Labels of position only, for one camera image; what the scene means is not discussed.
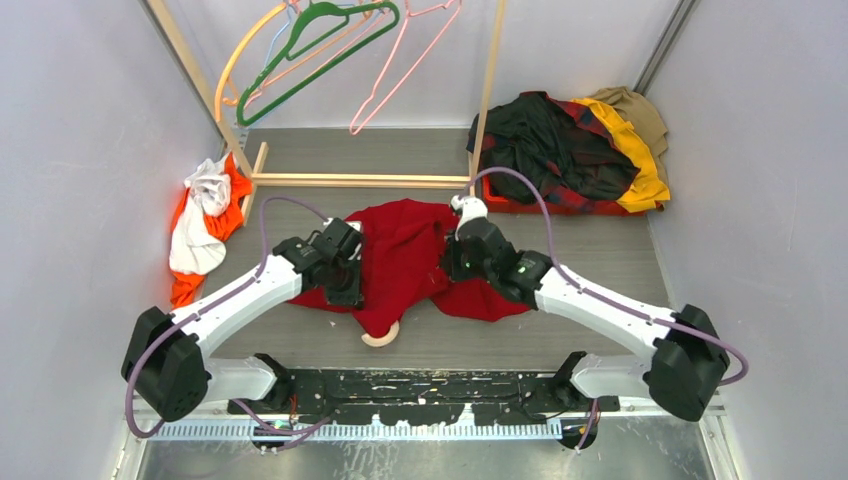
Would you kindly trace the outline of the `red skirt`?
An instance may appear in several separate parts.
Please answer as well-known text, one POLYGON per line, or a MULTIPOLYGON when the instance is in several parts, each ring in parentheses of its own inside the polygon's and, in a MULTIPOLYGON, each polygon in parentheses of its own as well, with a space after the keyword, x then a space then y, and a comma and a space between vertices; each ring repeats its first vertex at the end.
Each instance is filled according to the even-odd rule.
POLYGON ((364 307, 327 304, 320 289, 305 292, 293 305, 349 313, 364 333, 381 337, 412 306, 430 300, 453 317, 496 322, 523 314, 528 306, 504 299, 480 279, 453 282, 440 267, 445 235, 458 218, 445 204, 402 199, 356 211, 346 217, 364 230, 364 307))

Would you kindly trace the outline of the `beige plastic hanger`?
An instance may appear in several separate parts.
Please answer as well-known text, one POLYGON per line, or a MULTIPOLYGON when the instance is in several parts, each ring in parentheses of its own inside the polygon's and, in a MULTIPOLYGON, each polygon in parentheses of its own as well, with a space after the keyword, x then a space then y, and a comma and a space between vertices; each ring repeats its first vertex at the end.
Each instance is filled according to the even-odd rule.
POLYGON ((387 333, 381 337, 375 337, 368 333, 361 335, 361 340, 372 348, 382 348, 392 343, 398 336, 400 323, 398 321, 391 324, 387 333))

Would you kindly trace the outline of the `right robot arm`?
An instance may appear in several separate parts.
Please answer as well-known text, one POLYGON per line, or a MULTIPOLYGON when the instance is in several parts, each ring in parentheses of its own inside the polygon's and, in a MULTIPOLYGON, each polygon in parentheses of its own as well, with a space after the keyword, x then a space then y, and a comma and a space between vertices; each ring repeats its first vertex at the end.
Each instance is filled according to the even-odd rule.
POLYGON ((674 311, 618 294, 546 254, 515 249, 485 218, 462 223, 446 241, 442 264, 451 280, 479 280, 499 299, 572 320, 627 349, 606 357, 570 353, 549 383, 562 407, 638 397, 681 420, 702 418, 730 365, 702 309, 674 311))

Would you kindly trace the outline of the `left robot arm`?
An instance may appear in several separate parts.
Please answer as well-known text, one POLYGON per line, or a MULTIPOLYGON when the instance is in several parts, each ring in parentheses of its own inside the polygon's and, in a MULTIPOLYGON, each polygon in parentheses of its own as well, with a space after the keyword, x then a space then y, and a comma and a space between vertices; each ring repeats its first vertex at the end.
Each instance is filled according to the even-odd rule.
POLYGON ((364 228, 331 218, 306 239, 292 237, 268 250, 247 273, 169 313, 144 311, 134 327, 121 374, 164 422, 198 406, 227 400, 257 413, 287 409, 290 372, 268 354, 221 359, 215 351, 268 310, 316 290, 332 306, 359 307, 364 228))

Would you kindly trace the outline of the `orange hanger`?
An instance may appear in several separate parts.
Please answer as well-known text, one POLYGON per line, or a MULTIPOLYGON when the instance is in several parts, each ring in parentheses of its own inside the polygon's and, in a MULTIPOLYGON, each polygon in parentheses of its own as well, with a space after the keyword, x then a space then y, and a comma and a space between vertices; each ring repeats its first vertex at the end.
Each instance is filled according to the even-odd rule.
POLYGON ((263 117, 265 117, 274 109, 276 109, 283 102, 287 101, 293 95, 301 91, 307 85, 318 79, 320 76, 324 75, 330 69, 334 68, 339 63, 343 62, 372 41, 376 40, 380 36, 395 28, 400 20, 400 10, 398 6, 392 1, 373 1, 371 3, 358 3, 351 4, 349 6, 340 6, 338 4, 326 1, 317 3, 311 2, 307 7, 301 9, 300 13, 290 22, 289 37, 287 43, 283 47, 281 47, 281 49, 274 52, 274 56, 268 60, 264 68, 253 81, 253 83, 249 87, 247 87, 243 92, 238 92, 235 98, 224 98, 224 88, 226 86, 232 85, 232 70, 234 69, 237 61, 241 57, 241 54, 246 49, 253 37, 259 32, 259 30, 261 30, 265 26, 265 24, 273 20, 277 15, 286 11, 289 8, 296 7, 297 5, 298 3, 296 1, 284 1, 280 5, 272 8, 259 21, 257 21, 257 23, 255 23, 253 27, 251 27, 251 29, 242 38, 240 43, 236 46, 235 50, 231 54, 228 62, 226 63, 220 75, 216 87, 214 100, 214 115, 216 119, 222 118, 222 106, 226 104, 236 108, 236 119, 240 125, 253 125, 255 122, 261 120, 263 117), (392 16, 391 22, 382 26, 378 30, 374 29, 374 27, 372 26, 368 27, 368 29, 364 30, 361 35, 354 38, 351 43, 343 47, 342 50, 337 52, 335 56, 325 61, 324 64, 322 64, 312 73, 310 73, 304 80, 293 86, 291 89, 287 90, 275 100, 271 101, 268 105, 266 105, 266 107, 259 110, 255 115, 250 117, 247 117, 245 115, 245 109, 248 107, 248 104, 253 99, 260 96, 261 92, 266 87, 281 79, 280 76, 271 76, 271 74, 274 72, 280 62, 284 60, 295 60, 307 51, 313 49, 313 47, 318 44, 322 45, 322 47, 326 47, 327 44, 325 41, 328 38, 333 37, 336 33, 340 34, 340 36, 345 36, 367 23, 367 21, 369 21, 371 17, 380 17, 388 14, 392 16), (303 32, 308 27, 308 25, 324 17, 339 17, 342 19, 342 22, 336 25, 334 28, 322 33, 319 37, 310 41, 310 43, 305 45, 303 48, 295 50, 294 48, 297 46, 300 37, 302 36, 303 32))

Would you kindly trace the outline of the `light blue hanger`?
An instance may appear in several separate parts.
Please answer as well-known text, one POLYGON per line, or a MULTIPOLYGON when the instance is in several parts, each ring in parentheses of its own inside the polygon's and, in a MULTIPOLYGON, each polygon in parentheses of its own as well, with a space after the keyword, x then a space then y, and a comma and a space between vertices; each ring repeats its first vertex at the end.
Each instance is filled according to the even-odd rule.
POLYGON ((287 7, 285 9, 285 15, 286 15, 285 22, 278 28, 278 30, 273 35, 273 37, 272 37, 272 39, 269 43, 269 46, 268 46, 268 49, 266 51, 266 55, 265 55, 265 58, 264 58, 264 62, 263 62, 264 67, 267 67, 270 64, 272 58, 275 55, 275 52, 277 51, 277 44, 281 41, 282 36, 285 33, 287 33, 290 30, 290 28, 294 25, 294 23, 296 22, 296 20, 298 19, 298 17, 300 16, 300 14, 302 12, 302 8, 300 6, 299 0, 290 0, 290 1, 287 1, 286 4, 287 4, 287 7))

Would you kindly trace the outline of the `red plastic bin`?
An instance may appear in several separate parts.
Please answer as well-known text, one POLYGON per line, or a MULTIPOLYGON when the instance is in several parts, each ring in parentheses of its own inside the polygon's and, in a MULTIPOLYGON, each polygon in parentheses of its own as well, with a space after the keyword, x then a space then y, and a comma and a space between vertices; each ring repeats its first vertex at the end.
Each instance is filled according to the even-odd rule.
MULTIPOLYGON (((510 198, 501 196, 491 183, 493 175, 488 175, 481 180, 481 192, 483 200, 491 212, 508 214, 540 214, 541 207, 531 198, 530 204, 523 204, 510 198)), ((548 212, 551 215, 599 215, 618 217, 641 217, 645 216, 647 210, 640 212, 629 212, 623 206, 614 201, 595 201, 587 199, 567 188, 559 188, 556 191, 559 197, 554 196, 554 202, 545 201, 548 212)))

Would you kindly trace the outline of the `wooden clothes rack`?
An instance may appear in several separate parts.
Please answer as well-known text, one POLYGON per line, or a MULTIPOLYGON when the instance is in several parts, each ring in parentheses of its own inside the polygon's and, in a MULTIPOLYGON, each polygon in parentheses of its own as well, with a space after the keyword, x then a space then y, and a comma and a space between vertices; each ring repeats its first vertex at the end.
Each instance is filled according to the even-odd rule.
POLYGON ((202 103, 224 141, 224 150, 231 152, 242 174, 258 187, 324 187, 324 188, 408 188, 408 189, 458 189, 468 188, 471 194, 476 191, 479 181, 480 156, 484 143, 484 129, 487 121, 489 100, 495 77, 496 62, 501 38, 506 3, 499 1, 495 9, 492 39, 489 46, 486 73, 482 88, 482 105, 477 117, 477 127, 474 135, 473 150, 468 155, 469 173, 457 175, 413 175, 413 174, 352 174, 352 173, 265 173, 264 163, 269 150, 267 143, 262 143, 253 163, 249 162, 240 140, 231 126, 223 118, 216 119, 214 115, 214 100, 216 88, 212 89, 202 69, 194 57, 179 26, 164 1, 146 1, 154 23, 165 36, 165 40, 176 54, 180 66, 199 95, 202 103))

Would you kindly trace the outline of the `dark plaid garment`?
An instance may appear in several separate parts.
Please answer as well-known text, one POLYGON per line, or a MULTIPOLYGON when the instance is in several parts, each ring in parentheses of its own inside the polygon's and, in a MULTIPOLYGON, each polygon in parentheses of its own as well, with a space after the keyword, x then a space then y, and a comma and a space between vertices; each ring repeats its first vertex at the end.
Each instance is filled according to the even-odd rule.
POLYGON ((627 215, 619 200, 639 173, 587 106, 542 91, 487 112, 480 167, 517 171, 550 205, 596 215, 627 215))

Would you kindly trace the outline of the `orange and white garment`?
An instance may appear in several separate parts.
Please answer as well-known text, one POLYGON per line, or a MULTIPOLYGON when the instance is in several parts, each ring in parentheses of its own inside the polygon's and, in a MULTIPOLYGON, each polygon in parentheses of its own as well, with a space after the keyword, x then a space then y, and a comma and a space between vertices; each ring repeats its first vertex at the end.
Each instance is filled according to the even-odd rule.
POLYGON ((223 263, 225 242, 243 226, 242 202, 253 191, 230 152, 217 161, 205 159, 183 185, 170 225, 173 308, 192 303, 205 277, 223 263))

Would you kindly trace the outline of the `yellow garment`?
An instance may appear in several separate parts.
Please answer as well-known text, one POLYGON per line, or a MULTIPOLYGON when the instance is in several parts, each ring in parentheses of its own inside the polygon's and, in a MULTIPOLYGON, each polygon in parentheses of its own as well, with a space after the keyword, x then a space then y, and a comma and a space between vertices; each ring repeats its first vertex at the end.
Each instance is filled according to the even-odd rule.
POLYGON ((617 203, 629 213, 643 213, 669 201, 671 191, 660 178, 654 157, 633 124, 624 120, 612 106, 599 100, 575 98, 573 102, 589 108, 611 134, 614 146, 638 169, 631 186, 617 203))

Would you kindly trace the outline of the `tan garment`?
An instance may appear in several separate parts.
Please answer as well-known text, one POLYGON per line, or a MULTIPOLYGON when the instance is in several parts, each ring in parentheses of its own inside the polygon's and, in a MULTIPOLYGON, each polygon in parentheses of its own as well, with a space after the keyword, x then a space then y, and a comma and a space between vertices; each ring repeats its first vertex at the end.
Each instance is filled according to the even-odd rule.
POLYGON ((663 155, 668 150, 668 128, 655 106, 626 86, 602 88, 590 95, 590 98, 611 106, 623 120, 633 125, 635 133, 650 150, 658 176, 667 183, 663 155))

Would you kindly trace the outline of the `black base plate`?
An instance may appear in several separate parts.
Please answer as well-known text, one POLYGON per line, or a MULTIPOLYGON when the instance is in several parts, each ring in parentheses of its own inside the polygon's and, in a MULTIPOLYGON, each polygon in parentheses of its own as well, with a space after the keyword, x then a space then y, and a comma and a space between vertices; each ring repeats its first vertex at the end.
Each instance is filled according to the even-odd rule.
POLYGON ((449 426, 470 412, 475 426, 538 425, 557 414, 585 416, 551 372, 291 369, 267 400, 246 399, 261 418, 295 414, 302 423, 449 426))

